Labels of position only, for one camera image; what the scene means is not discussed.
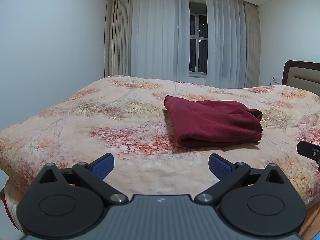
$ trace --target beige padded headboard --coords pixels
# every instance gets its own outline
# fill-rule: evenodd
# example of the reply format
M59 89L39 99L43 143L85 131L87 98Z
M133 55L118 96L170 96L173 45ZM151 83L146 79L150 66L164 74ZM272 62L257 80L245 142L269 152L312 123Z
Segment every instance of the beige padded headboard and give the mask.
M284 66L282 84L320 96L320 64L289 60Z

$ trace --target folded red garment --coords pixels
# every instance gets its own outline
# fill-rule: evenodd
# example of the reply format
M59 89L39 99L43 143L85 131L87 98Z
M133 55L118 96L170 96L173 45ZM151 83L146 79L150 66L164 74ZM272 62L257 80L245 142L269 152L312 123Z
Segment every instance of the folded red garment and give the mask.
M236 101L166 96L164 106L177 142L187 147L227 147L261 140L262 113Z

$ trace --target floral bedspread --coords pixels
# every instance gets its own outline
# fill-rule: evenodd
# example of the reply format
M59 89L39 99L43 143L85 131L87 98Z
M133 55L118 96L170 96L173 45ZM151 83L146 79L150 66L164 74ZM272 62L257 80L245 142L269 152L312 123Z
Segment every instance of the floral bedspread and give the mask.
M164 97L235 100L263 112L262 140L224 149L185 148L173 137ZM252 168L277 163L308 207L320 200L315 162L297 142L320 143L320 97L287 86L216 89L167 80L111 76L0 132L0 168L24 192L41 167L92 162L106 152L115 168L105 179L127 194L191 194L216 183L211 153Z

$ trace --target logo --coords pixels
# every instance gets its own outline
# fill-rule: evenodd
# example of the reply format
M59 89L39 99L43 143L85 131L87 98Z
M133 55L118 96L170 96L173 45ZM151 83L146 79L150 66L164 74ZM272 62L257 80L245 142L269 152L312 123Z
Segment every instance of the logo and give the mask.
M163 197L160 197L160 198L157 199L157 201L158 201L159 203L162 203L162 202L165 201L165 199L164 199Z

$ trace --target window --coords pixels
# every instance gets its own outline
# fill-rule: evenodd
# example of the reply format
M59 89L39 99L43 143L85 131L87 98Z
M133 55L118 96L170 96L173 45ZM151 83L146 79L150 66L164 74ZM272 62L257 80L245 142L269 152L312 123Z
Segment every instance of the window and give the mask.
M208 24L204 14L190 13L189 76L205 76L208 62Z

